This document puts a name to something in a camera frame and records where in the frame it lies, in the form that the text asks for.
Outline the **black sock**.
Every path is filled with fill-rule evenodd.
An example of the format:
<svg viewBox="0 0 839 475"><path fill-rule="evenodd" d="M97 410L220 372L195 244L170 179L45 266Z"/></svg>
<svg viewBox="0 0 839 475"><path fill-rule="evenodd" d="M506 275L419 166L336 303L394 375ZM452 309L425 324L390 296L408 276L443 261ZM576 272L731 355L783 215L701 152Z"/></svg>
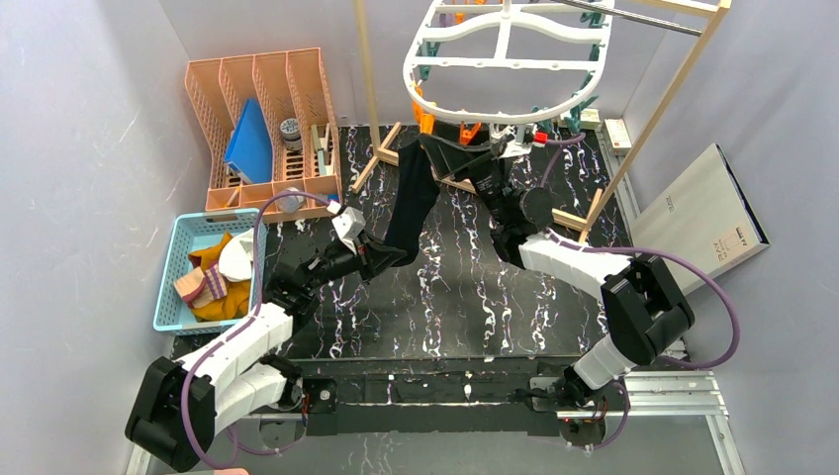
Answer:
<svg viewBox="0 0 839 475"><path fill-rule="evenodd" d="M439 195L439 185L419 140L401 148L398 156L398 190L384 244L401 249L405 255L393 267L407 266L416 260L425 219Z"/></svg>

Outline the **orange striped-cuff sock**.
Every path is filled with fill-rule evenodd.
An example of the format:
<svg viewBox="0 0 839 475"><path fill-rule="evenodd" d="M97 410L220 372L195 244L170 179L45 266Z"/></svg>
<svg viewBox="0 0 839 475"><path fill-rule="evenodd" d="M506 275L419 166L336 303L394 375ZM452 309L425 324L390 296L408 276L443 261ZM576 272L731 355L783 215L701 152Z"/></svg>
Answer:
<svg viewBox="0 0 839 475"><path fill-rule="evenodd" d="M212 264L216 264L220 260L223 249L232 239L233 236L230 233L224 233L216 245L192 251L188 254L188 259L193 267L200 267L203 271L206 271ZM250 280L239 282L226 280L226 282L228 293L225 297L213 300L201 307L189 304L192 314L198 321L226 321L241 318L247 313Z"/></svg>

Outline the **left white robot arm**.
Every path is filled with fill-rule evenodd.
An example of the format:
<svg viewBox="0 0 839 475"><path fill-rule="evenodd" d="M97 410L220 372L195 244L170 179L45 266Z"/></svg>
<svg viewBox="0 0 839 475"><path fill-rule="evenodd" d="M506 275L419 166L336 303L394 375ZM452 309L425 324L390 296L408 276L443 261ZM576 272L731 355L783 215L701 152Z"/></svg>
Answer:
<svg viewBox="0 0 839 475"><path fill-rule="evenodd" d="M407 256L362 234L352 247L334 241L277 270L266 297L228 331L178 359L159 357L148 366L126 438L178 472L199 462L222 467L208 454L219 433L260 408L303 402L300 367L272 350L308 323L320 287L353 273L368 282Z"/></svg>

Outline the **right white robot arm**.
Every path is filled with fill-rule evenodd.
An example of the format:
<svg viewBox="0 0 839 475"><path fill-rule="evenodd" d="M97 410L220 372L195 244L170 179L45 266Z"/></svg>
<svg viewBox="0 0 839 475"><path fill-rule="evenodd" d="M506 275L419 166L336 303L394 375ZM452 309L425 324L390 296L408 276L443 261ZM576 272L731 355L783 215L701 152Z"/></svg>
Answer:
<svg viewBox="0 0 839 475"><path fill-rule="evenodd" d="M547 389L527 396L582 407L603 387L653 363L695 323L695 314L664 259L651 251L597 251L551 235L552 200L542 187L515 187L502 142L463 145L422 133L419 144L438 178L467 181L492 217L500 260L552 276L604 306L607 334Z"/></svg>

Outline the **white sock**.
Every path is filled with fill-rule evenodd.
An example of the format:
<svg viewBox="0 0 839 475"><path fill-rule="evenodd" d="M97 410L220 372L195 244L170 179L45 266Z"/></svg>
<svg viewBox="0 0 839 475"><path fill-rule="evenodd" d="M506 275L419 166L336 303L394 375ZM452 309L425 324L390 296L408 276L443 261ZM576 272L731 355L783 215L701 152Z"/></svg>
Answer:
<svg viewBox="0 0 839 475"><path fill-rule="evenodd" d="M229 282L249 280L253 273L254 228L233 237L222 249L218 267Z"/></svg>

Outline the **maroon beige sock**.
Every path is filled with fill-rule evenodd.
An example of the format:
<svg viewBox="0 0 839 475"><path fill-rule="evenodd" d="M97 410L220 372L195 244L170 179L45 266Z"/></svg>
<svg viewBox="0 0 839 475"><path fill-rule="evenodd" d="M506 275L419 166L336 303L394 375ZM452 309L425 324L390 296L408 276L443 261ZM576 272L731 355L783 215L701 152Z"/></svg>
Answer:
<svg viewBox="0 0 839 475"><path fill-rule="evenodd" d="M173 283L176 294L190 309L198 309L225 298L228 291L227 280L213 263L207 269L200 266L176 279Z"/></svg>

